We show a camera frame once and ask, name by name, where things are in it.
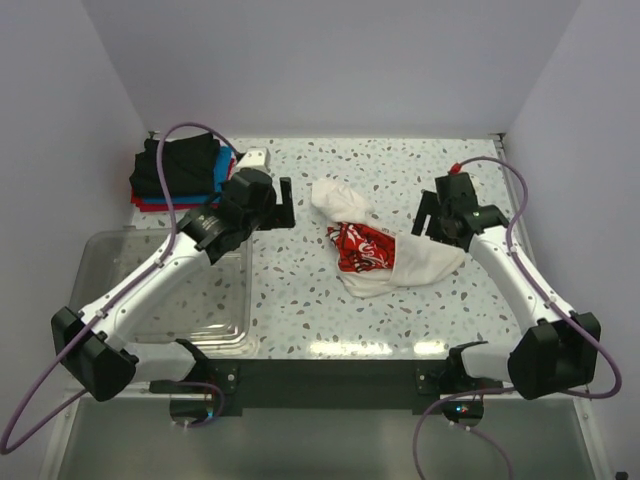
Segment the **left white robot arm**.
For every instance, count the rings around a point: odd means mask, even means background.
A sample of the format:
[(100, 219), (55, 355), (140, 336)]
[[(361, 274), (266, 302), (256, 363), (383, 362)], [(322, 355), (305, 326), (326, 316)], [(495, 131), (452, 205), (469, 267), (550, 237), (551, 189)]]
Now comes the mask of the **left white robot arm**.
[(242, 168), (224, 182), (218, 204), (189, 210), (158, 250), (108, 293), (51, 320), (57, 358), (97, 401), (137, 382), (202, 381), (206, 357), (190, 341), (133, 342), (135, 328), (190, 275), (215, 265), (256, 230), (295, 225), (292, 182)]

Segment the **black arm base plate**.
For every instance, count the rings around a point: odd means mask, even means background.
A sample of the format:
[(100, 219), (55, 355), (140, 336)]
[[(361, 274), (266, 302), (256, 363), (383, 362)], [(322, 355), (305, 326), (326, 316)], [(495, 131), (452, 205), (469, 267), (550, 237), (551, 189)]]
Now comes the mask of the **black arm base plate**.
[(442, 395), (502, 388), (499, 381), (455, 376), (446, 360), (211, 359), (195, 376), (208, 388), (153, 381), (150, 392), (174, 397), (172, 413), (200, 419), (206, 407), (224, 416), (246, 409), (404, 410), (421, 414)]

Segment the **white printed t-shirt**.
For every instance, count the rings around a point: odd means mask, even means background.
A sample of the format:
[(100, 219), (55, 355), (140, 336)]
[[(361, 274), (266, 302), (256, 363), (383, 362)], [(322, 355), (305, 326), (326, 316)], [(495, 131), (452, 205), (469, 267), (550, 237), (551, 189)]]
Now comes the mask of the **white printed t-shirt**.
[(314, 181), (311, 204), (327, 221), (338, 277), (353, 297), (433, 285), (465, 260), (460, 248), (383, 227), (374, 218), (373, 205), (342, 182)]

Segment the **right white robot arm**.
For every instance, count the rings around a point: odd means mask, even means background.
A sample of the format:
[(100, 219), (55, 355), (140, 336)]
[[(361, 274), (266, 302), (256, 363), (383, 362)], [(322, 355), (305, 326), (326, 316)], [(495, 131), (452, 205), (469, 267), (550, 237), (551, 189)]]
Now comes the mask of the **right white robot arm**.
[(479, 204), (466, 173), (441, 176), (434, 190), (422, 195), (413, 233), (468, 253), (498, 287), (521, 331), (514, 345), (476, 341), (451, 348), (441, 388), (462, 391), (504, 382), (531, 400), (590, 383), (599, 321), (556, 297), (508, 240), (508, 225), (497, 206)]

